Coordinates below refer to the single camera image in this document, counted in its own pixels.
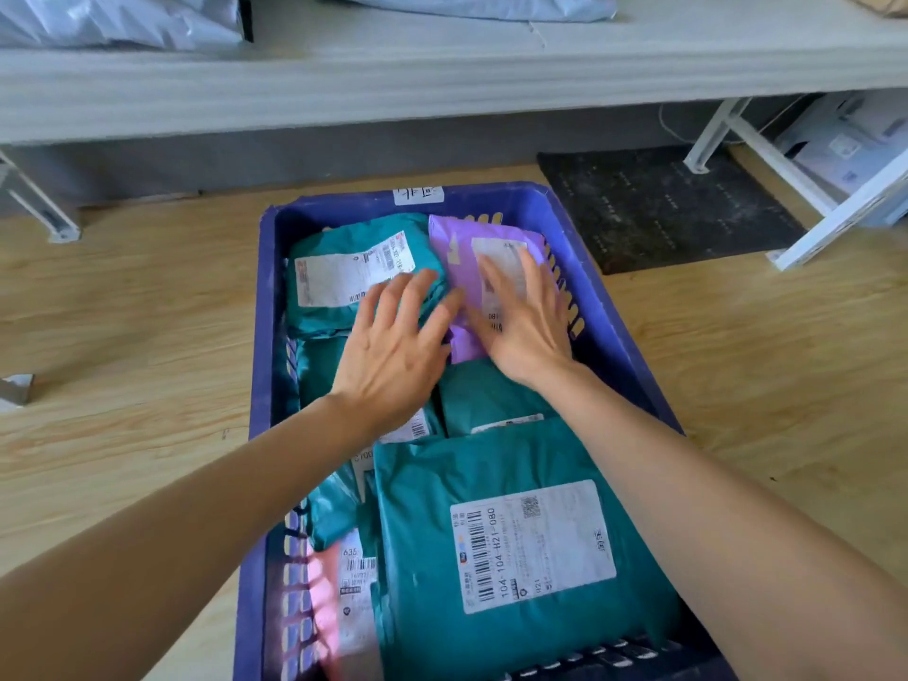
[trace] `black mat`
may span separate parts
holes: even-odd
[[[724,151],[694,174],[687,146],[539,154],[606,274],[791,246],[804,229]]]

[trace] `person's left hand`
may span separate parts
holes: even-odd
[[[436,279],[432,270],[399,274],[359,302],[329,396],[344,400],[375,438],[410,420],[445,368],[450,346],[441,340],[460,311],[463,291],[451,291],[420,329],[419,310]]]

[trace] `plastic basket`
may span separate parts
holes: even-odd
[[[475,218],[541,233],[559,285],[571,299],[569,330],[575,358],[628,400],[680,431],[608,297],[595,262],[558,199],[538,184],[507,182],[303,197],[269,208],[262,217],[259,239],[250,437],[263,433],[299,407],[295,344],[287,339],[283,327],[283,271],[290,246],[325,227],[340,227],[400,211]],[[314,654],[318,632],[312,619],[304,544],[297,508],[244,559],[234,681],[323,677]],[[569,676],[572,681],[655,681],[688,675],[698,679],[733,678],[716,646],[687,609],[673,641],[664,649],[654,649],[644,640],[604,641],[602,647],[579,650],[550,668],[515,670],[512,676]]]

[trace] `light wood flooring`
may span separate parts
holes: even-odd
[[[34,401],[0,414],[0,573],[246,439],[267,205],[508,180],[545,181],[527,166],[93,210],[66,246],[0,221],[0,374],[35,373]],[[857,229],[785,274],[755,254],[604,281],[692,439],[908,583],[908,234]],[[236,587],[150,677],[230,678]]]

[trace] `silver plastic bag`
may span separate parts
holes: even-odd
[[[239,0],[0,0],[3,47],[187,51],[242,41]]]
[[[600,21],[615,16],[615,0],[351,0],[398,11],[503,21]]]

